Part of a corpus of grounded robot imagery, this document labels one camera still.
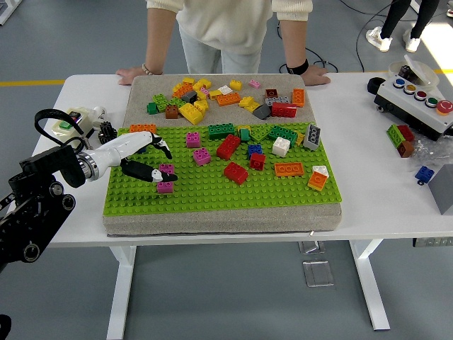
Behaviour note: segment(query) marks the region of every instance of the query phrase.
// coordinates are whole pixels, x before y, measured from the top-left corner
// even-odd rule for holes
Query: sneaker
[[[381,52],[387,52],[390,48],[390,43],[392,38],[381,38],[382,26],[378,26],[373,30],[367,31],[367,40],[368,42],[376,46],[377,49]]]
[[[414,53],[420,44],[420,38],[411,38],[411,28],[403,34],[403,40],[406,43],[406,51]]]

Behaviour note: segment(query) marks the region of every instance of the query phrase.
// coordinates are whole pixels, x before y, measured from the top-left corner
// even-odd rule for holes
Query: black wristband
[[[288,71],[289,74],[297,74],[297,75],[301,75],[303,73],[305,73],[305,71],[309,68],[309,61],[308,59],[305,59],[305,63],[298,66],[298,67],[288,67],[288,65],[286,65],[286,70]]]

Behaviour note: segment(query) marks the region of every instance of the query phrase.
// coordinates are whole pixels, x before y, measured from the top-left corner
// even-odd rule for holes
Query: bracelet
[[[162,73],[160,73],[160,74],[154,74],[153,72],[151,72],[151,71],[149,71],[149,70],[147,69],[147,66],[146,66],[144,63],[142,64],[142,70],[143,70],[144,73],[147,74],[147,76],[160,76],[160,75],[162,75],[162,73],[163,73],[163,72],[162,72]]]
[[[308,59],[305,59],[305,63],[298,66],[298,67],[288,67],[288,65],[286,65],[286,70],[288,71],[289,74],[297,74],[297,75],[301,75],[303,73],[305,73],[305,71],[309,68],[309,61]]]

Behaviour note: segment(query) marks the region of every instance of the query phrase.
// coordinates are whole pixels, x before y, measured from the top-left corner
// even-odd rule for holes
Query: black pants
[[[434,15],[438,4],[439,0],[422,0],[420,10],[418,11],[417,23],[411,31],[411,38],[418,39],[422,35],[423,30]],[[390,38],[396,24],[403,18],[410,5],[411,0],[392,0],[389,14],[387,14],[387,19],[385,19],[384,26],[382,26],[382,39]]]

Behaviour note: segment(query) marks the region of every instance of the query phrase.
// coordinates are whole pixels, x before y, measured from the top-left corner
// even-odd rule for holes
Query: emergency stop button
[[[436,106],[436,111],[440,115],[448,115],[453,111],[453,103],[451,101],[439,101]]]

